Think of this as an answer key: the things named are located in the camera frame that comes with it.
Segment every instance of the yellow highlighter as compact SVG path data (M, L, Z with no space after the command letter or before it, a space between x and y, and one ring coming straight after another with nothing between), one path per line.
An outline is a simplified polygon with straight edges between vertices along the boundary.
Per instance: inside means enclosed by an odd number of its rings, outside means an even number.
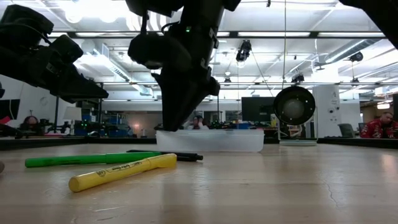
M73 192L81 192L82 190L123 179L133 174L156 168L174 167L176 164L177 156L175 154L150 157L109 169L74 176L69 180L69 189Z

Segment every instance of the person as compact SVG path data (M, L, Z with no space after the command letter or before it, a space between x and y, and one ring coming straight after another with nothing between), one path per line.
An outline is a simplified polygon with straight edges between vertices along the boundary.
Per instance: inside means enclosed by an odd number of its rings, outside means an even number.
M33 131L38 135L43 135L43 130L39 125L39 120L35 116L27 116L19 126L21 131Z
M393 121L390 112L384 112L379 119L367 124L361 131L361 138L394 139L398 131L398 123Z
M187 130L192 130L192 129L209 129L209 127L206 125L206 123L203 120L203 117L200 115L196 115L193 117L192 122L185 122L183 125L184 129Z

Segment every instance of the green highlighter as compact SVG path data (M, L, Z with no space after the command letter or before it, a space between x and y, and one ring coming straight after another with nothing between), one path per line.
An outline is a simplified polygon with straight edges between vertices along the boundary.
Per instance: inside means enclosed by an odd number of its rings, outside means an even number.
M160 152L107 153L89 156L60 156L30 158L25 160L26 167L62 166L74 164L113 164L135 162L141 159L159 156Z

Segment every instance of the scratch on table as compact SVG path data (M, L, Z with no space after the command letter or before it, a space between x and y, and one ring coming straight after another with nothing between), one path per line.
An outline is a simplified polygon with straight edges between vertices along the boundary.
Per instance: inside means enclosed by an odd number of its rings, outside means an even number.
M123 215L125 215L125 214L122 214L122 215L116 215L116 216L113 216L113 217L108 217L108 218L100 218L100 219L98 219L98 220L96 220L96 221L105 221L105 220L110 220L110 219L112 219L112 218L119 218L119 217L122 217Z
M333 197L333 192L332 192L331 189L330 189L330 185L328 184L328 182L326 182L326 181L324 181L324 180L323 180L323 183L325 183L326 186L328 186L328 191L329 191L329 193L330 193L329 197L330 197L330 199L332 199L332 201L335 202L336 207L338 207L338 203L337 203L337 201L335 200L335 198Z
M104 208L104 209L98 209L98 210L95 210L94 212L103 212L103 211L114 210L114 209L123 208L123 207L125 207L125 206L121 206L121 207L113 207L113 208Z
M77 224L77 216L73 216L72 220L70 220L70 224Z

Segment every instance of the red jacket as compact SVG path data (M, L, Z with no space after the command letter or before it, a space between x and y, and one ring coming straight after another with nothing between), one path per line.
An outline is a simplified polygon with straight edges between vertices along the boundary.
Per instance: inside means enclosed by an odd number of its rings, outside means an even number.
M389 127L385 128L388 138L396 138L394 133L398 131L398 123L393 121ZM383 129L381 128L381 120L375 119L374 121L365 124L361 131L361 138L382 138Z

